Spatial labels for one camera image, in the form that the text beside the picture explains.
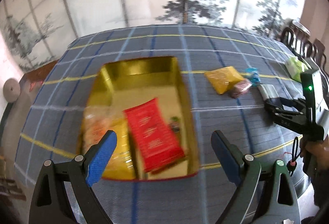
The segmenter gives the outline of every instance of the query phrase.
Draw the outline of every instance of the blue gripper pad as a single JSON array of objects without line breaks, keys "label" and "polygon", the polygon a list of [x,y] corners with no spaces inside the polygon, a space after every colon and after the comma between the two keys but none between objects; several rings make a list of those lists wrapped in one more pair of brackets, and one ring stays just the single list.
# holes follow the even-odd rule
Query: blue gripper pad
[{"label": "blue gripper pad", "polygon": [[210,142],[228,180],[238,187],[242,181],[243,154],[238,147],[228,142],[220,130],[211,134]]},{"label": "blue gripper pad", "polygon": [[89,187],[101,179],[103,171],[116,148],[116,143],[116,133],[112,130],[108,130],[100,142],[92,146],[98,147],[98,149],[92,160],[90,160],[87,168],[86,182]]}]

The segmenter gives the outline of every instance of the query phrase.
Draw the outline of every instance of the metal screw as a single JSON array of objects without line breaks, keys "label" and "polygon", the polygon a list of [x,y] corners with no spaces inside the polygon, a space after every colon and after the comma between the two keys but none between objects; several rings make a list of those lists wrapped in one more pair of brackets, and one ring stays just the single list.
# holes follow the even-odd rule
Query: metal screw
[{"label": "metal screw", "polygon": [[277,160],[276,163],[277,163],[279,166],[284,166],[284,165],[285,165],[285,162],[282,161],[282,160]]},{"label": "metal screw", "polygon": [[46,160],[44,163],[43,163],[44,166],[50,166],[51,165],[51,160]]},{"label": "metal screw", "polygon": [[252,155],[245,155],[244,156],[247,161],[252,161],[254,160],[254,157]]},{"label": "metal screw", "polygon": [[82,161],[83,160],[83,155],[77,155],[74,160],[77,161],[77,162]]}]

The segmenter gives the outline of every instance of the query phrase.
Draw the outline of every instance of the table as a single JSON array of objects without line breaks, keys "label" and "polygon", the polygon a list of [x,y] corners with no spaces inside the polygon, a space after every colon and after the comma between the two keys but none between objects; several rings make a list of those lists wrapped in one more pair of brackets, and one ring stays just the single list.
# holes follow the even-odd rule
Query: table
[{"label": "table", "polygon": [[[273,125],[257,88],[235,100],[218,95],[204,71],[234,66],[243,73],[258,68],[262,83],[273,84],[281,97],[302,97],[301,84],[290,79],[284,62],[292,53],[282,43],[237,30],[211,26],[159,25],[104,31],[72,42],[48,75],[31,106],[15,158],[17,177],[34,188],[46,159],[72,159],[83,109],[99,68],[107,62],[173,55],[188,86],[200,152],[200,171],[191,178],[156,182],[101,180],[93,190],[114,223],[215,223],[235,186],[210,145],[220,129],[243,153],[261,161],[290,158],[295,133]],[[292,180],[304,185],[302,161]],[[72,188],[66,185],[77,218]],[[260,190],[250,212],[256,209]]]}]

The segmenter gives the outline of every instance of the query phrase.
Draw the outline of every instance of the yellow stripe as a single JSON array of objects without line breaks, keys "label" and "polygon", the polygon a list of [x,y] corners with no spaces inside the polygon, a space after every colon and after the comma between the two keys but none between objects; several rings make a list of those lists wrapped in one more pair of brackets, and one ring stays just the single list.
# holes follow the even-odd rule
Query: yellow stripe
[{"label": "yellow stripe", "polygon": [[29,136],[25,135],[24,133],[21,133],[21,137],[23,139],[29,141],[29,142],[34,143],[35,145],[37,145],[37,146],[39,146],[39,147],[41,147],[43,149],[46,149],[46,150],[48,150],[50,152],[53,152],[53,153],[56,153],[58,155],[61,155],[61,156],[64,156],[64,157],[68,157],[68,158],[72,158],[72,159],[76,156],[75,154],[66,152],[66,151],[61,150],[61,149],[54,148],[54,147],[52,147],[50,145],[47,145],[47,144],[45,144],[43,142],[40,142],[38,140],[34,140],[34,139],[30,138]]},{"label": "yellow stripe", "polygon": [[62,79],[59,79],[59,80],[46,81],[46,82],[43,83],[43,85],[56,84],[56,83],[60,83],[60,82],[63,82],[63,81],[78,81],[78,80],[83,80],[83,79],[88,79],[88,78],[94,78],[96,76],[97,76],[97,74],[84,76],[84,77],[67,77],[67,78],[62,78]]},{"label": "yellow stripe", "polygon": [[[182,74],[203,74],[207,71],[182,71]],[[243,76],[247,76],[249,75],[248,73],[240,73]],[[89,75],[89,76],[84,76],[84,77],[66,77],[63,79],[59,79],[59,80],[50,80],[50,81],[46,81],[43,83],[43,85],[50,85],[50,84],[57,84],[63,81],[78,81],[78,80],[84,80],[84,79],[88,79],[88,78],[94,78],[96,77],[97,74],[93,74],[93,75]],[[264,78],[279,78],[282,80],[292,80],[291,78],[285,78],[285,77],[279,77],[279,76],[274,76],[274,75],[259,75],[260,77],[264,77]]]},{"label": "yellow stripe", "polygon": [[[282,145],[270,148],[268,150],[256,153],[256,154],[254,154],[254,157],[259,158],[259,157],[262,157],[264,155],[271,154],[271,153],[276,152],[276,151],[278,151],[278,150],[280,150],[280,149],[282,149],[282,148],[284,148],[288,145],[291,145],[291,144],[293,144],[293,140],[290,140],[290,141],[288,141],[288,142],[286,142]],[[213,169],[213,168],[220,168],[220,167],[222,167],[222,165],[219,162],[211,163],[211,164],[205,164],[205,165],[200,166],[201,169]]]},{"label": "yellow stripe", "polygon": [[[179,35],[179,34],[163,34],[163,35],[146,35],[146,36],[132,36],[130,37],[129,39],[134,39],[134,38],[145,38],[145,37],[162,37],[162,36],[191,36],[191,37],[208,37],[208,38],[216,38],[216,39],[223,39],[223,40],[230,40],[230,41],[236,41],[236,42],[241,42],[241,43],[246,43],[246,44],[252,44],[252,45],[255,45],[255,46],[259,46],[259,47],[262,47],[262,48],[265,48],[265,49],[270,49],[270,50],[273,50],[273,51],[276,51],[276,52],[280,52],[280,53],[283,53],[283,54],[286,54],[286,55],[289,55],[287,54],[286,52],[284,51],[280,51],[280,50],[277,50],[277,49],[273,49],[273,48],[270,48],[270,47],[266,47],[266,46],[263,46],[263,45],[260,45],[260,44],[256,44],[256,43],[252,43],[252,42],[247,42],[247,41],[243,41],[243,40],[238,40],[238,39],[232,39],[232,38],[227,38],[227,37],[218,37],[218,36],[205,36],[205,35]],[[74,50],[74,49],[79,49],[79,48],[83,48],[85,46],[91,46],[91,45],[98,45],[98,44],[102,44],[102,43],[105,43],[105,42],[112,42],[112,41],[120,41],[120,40],[126,40],[128,39],[127,37],[124,37],[124,38],[114,38],[114,39],[109,39],[109,40],[104,40],[104,41],[98,41],[98,42],[93,42],[93,43],[90,43],[90,44],[85,44],[85,45],[80,45],[80,46],[75,46],[75,47],[72,47],[68,50]]]}]

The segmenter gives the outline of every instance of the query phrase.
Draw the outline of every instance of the person's arm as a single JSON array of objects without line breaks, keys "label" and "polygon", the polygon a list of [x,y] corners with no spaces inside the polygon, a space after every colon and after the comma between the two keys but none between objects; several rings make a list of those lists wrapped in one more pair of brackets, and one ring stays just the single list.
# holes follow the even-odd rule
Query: person's arm
[{"label": "person's arm", "polygon": [[329,199],[329,138],[328,136],[323,143],[307,142],[305,150],[316,157],[317,172],[315,178],[311,179],[314,189],[314,204],[321,208],[323,203]]}]

